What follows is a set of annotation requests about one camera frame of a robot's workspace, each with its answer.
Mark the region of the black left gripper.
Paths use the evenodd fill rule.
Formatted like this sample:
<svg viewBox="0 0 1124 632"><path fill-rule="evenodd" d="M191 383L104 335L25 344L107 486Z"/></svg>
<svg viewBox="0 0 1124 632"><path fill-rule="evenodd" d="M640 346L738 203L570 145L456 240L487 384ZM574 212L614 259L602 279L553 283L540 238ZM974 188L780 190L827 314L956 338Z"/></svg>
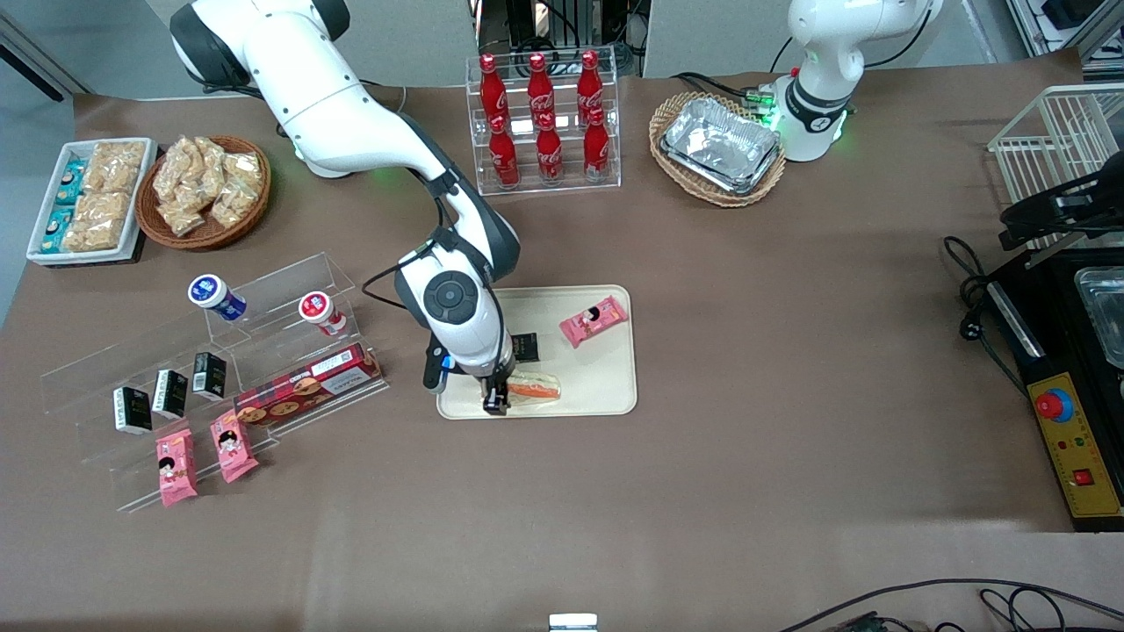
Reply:
<svg viewBox="0 0 1124 632"><path fill-rule="evenodd" d="M1001 249L1018 249L1028 241L1057 233L1120 232L1123 228L1123 177L1102 169L1095 183L1057 195L1051 200L1022 200L1000 213Z"/></svg>

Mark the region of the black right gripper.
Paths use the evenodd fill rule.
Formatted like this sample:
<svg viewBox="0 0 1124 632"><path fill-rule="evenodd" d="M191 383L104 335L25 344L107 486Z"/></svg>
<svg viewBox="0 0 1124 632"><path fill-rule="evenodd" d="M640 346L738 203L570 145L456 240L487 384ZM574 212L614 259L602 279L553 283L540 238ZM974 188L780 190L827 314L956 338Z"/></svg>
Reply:
<svg viewBox="0 0 1124 632"><path fill-rule="evenodd" d="M516 364L511 347L504 347L501 354L489 365L490 371L480 377L482 409L486 415L507 415L509 392L515 392L517 386L517 372L514 372Z"/></svg>

